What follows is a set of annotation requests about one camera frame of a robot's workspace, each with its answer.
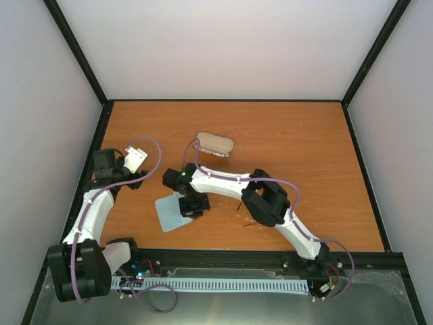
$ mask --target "white panel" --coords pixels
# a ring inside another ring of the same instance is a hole
[[[109,98],[341,99],[395,0],[60,0]]]
[[[2,4],[0,323],[19,324],[101,108],[43,1]]]
[[[433,324],[433,2],[412,1],[350,116],[394,251]]]

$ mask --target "gray floor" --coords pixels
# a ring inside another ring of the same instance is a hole
[[[395,272],[357,274],[338,300],[312,303],[308,297],[273,293],[178,293],[176,308],[158,315],[117,292],[88,305],[60,303],[46,279],[32,324],[416,324],[401,277]],[[144,301],[167,308],[171,295],[150,292]]]

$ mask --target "black frame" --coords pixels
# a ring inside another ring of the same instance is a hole
[[[401,273],[405,288],[410,299],[415,318],[418,324],[426,324],[424,315],[422,313],[419,301],[411,277],[407,270],[407,266],[402,253],[393,253],[388,237],[386,235],[386,230],[382,218],[380,216],[380,211],[378,204],[376,202],[373,188],[368,177],[367,169],[363,161],[363,157],[357,142],[355,131],[352,127],[350,120],[350,115],[348,113],[348,106],[351,100],[354,98],[357,90],[361,86],[361,83],[367,76],[370,68],[375,62],[376,58],[379,56],[382,48],[385,46],[386,41],[392,34],[398,21],[404,14],[411,0],[397,0],[394,8],[390,12],[388,19],[385,21],[379,35],[374,41],[371,49],[369,50],[366,58],[364,59],[361,67],[359,68],[357,74],[355,75],[350,87],[348,88],[345,96],[341,100],[212,100],[212,99],[174,99],[174,100],[145,100],[145,101],[182,101],[182,102],[192,102],[192,101],[206,101],[206,102],[340,102],[342,105],[344,117],[346,119],[347,127],[352,138],[353,146],[358,158],[359,166],[363,175],[365,182],[365,187],[367,188],[367,193],[369,195],[370,203],[375,215],[375,220],[378,225],[379,233],[382,239],[382,244],[384,245],[384,253],[353,253],[355,264],[357,269],[375,269],[375,270],[395,270]],[[44,0],[50,14],[52,15],[55,23],[57,24],[60,32],[63,34],[67,44],[69,45],[72,53],[74,54],[78,64],[83,70],[90,86],[94,90],[98,100],[102,105],[102,111],[93,136],[88,155],[86,157],[85,166],[83,172],[81,173],[79,183],[72,201],[72,207],[70,209],[68,218],[66,220],[66,225],[62,234],[62,238],[72,229],[74,221],[79,213],[83,202],[83,188],[85,183],[91,179],[93,172],[93,159],[92,153],[95,150],[101,148],[102,141],[108,126],[108,121],[110,120],[110,115],[114,107],[115,101],[124,101],[126,99],[118,100],[107,100],[101,86],[99,85],[95,74],[93,73],[78,41],[76,40],[69,24],[67,23],[58,3],[56,0]],[[295,252],[283,252],[283,251],[202,251],[202,250],[166,250],[166,249],[139,249],[139,255],[150,259],[154,265],[155,271],[160,272],[162,275],[166,274],[168,270],[173,270],[177,267],[204,267],[204,268],[253,268],[253,269],[274,269],[282,272],[283,274],[297,275],[301,278],[311,279],[314,276],[310,274],[303,274],[302,272],[287,269],[283,266],[285,259],[291,256],[296,256]],[[333,261],[341,261],[344,267],[350,267],[350,262],[345,253],[341,252],[331,252],[330,259]],[[47,263],[44,261],[41,273],[39,274],[33,295],[28,304],[26,313],[22,320],[22,325],[30,324],[33,312],[35,310],[37,299],[39,298],[39,293],[42,289],[43,280],[47,273]]]

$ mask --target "brown tabletop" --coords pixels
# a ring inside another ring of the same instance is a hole
[[[138,190],[120,191],[101,244],[132,236],[141,248],[293,249],[277,230],[253,223],[245,206],[236,211],[239,201],[214,194],[203,217],[161,230],[155,200],[173,193],[162,186],[162,174],[180,170],[183,151],[199,131],[235,144],[229,158],[200,154],[202,165],[230,173],[260,168],[295,183],[302,194],[296,214],[314,235],[340,240],[351,251],[384,250],[340,103],[296,102],[116,102],[102,148],[123,150],[131,138],[151,135],[160,142],[162,162]],[[140,140],[134,147],[149,154],[143,168],[152,169],[153,143]],[[283,187],[293,202],[294,191]]]

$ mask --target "gray wall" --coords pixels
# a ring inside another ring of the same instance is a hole
[[[386,232],[433,324],[433,2],[412,1],[350,117]]]
[[[43,2],[0,12],[0,315],[19,324],[101,110]]]
[[[341,99],[395,0],[59,0],[109,98]]]

